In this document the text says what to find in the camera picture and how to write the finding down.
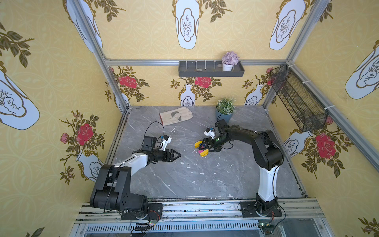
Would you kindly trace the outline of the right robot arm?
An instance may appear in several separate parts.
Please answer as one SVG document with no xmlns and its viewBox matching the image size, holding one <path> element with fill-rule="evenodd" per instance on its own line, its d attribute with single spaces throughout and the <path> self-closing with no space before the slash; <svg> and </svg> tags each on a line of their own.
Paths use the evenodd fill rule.
<svg viewBox="0 0 379 237">
<path fill-rule="evenodd" d="M 195 143 L 198 153 L 205 157 L 211 152 L 220 152 L 224 145 L 232 141 L 241 141 L 251 145 L 256 164 L 260 168 L 259 189 L 256 195 L 256 208 L 262 213 L 279 207 L 276 193 L 278 171 L 284 162 L 284 153 L 271 130 L 252 131 L 238 125 L 229 125 L 222 119 L 215 123 L 215 129 L 204 132 L 206 138 Z"/>
</svg>

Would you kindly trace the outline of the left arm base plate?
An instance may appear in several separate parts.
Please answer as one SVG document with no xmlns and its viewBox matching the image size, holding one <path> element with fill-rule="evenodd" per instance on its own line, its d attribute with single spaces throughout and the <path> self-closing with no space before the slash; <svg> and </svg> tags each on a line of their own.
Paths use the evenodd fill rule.
<svg viewBox="0 0 379 237">
<path fill-rule="evenodd" d="M 121 213 L 121 220 L 157 220 L 162 216 L 162 203 L 147 203 L 141 209 L 126 209 Z"/>
</svg>

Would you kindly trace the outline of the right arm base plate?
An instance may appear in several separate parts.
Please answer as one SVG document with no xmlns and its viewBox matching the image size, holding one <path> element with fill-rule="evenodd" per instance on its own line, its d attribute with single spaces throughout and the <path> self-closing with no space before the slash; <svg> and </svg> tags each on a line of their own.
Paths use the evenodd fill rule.
<svg viewBox="0 0 379 237">
<path fill-rule="evenodd" d="M 237 209 L 241 211 L 245 217 L 282 217 L 283 213 L 278 203 L 275 201 L 242 201 L 237 205 Z"/>
</svg>

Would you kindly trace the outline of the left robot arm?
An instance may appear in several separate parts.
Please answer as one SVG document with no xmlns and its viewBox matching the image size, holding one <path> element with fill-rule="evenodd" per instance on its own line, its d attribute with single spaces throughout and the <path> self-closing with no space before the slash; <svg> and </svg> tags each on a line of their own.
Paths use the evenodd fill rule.
<svg viewBox="0 0 379 237">
<path fill-rule="evenodd" d="M 167 149 L 171 137 L 160 137 L 160 146 L 156 147 L 157 138 L 145 136 L 140 150 L 132 153 L 130 158 L 114 165 L 103 165 L 100 168 L 89 204 L 103 210 L 134 211 L 146 215 L 148 201 L 144 195 L 130 191 L 131 177 L 149 164 L 173 162 L 181 154 Z"/>
</svg>

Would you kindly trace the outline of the yellow lego brick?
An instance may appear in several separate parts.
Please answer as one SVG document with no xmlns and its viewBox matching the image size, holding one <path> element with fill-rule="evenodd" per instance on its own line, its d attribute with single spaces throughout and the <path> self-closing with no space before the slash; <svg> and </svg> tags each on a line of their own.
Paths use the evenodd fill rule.
<svg viewBox="0 0 379 237">
<path fill-rule="evenodd" d="M 201 156 L 201 157 L 205 157 L 205 156 L 207 156 L 208 154 L 209 154 L 208 151 L 203 151 L 202 153 L 200 153 L 200 156 Z"/>
<path fill-rule="evenodd" d="M 202 144 L 202 141 L 198 141 L 195 143 L 194 147 L 199 148 L 201 146 L 201 144 Z"/>
</svg>

